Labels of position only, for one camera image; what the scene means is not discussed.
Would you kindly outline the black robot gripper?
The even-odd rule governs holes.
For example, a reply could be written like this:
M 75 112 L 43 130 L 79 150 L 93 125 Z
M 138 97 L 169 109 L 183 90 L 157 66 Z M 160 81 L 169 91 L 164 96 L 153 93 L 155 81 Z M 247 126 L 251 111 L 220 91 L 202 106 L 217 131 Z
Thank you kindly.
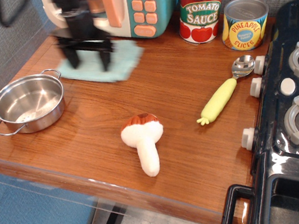
M 66 28 L 57 28 L 51 35 L 57 39 L 58 47 L 73 68 L 78 68 L 80 59 L 77 51 L 97 51 L 103 70 L 108 71 L 113 52 L 110 34 L 94 25 L 92 14 L 88 11 L 70 13 L 65 17 Z

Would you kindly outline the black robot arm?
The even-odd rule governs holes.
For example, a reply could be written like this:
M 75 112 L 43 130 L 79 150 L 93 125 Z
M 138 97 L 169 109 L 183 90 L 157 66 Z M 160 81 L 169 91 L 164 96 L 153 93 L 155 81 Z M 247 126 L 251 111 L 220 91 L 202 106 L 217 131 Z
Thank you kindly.
M 93 16 L 87 0 L 52 0 L 62 9 L 66 27 L 54 30 L 58 47 L 73 68 L 80 64 L 77 51 L 96 51 L 99 53 L 103 70 L 107 71 L 113 52 L 111 35 L 94 25 Z

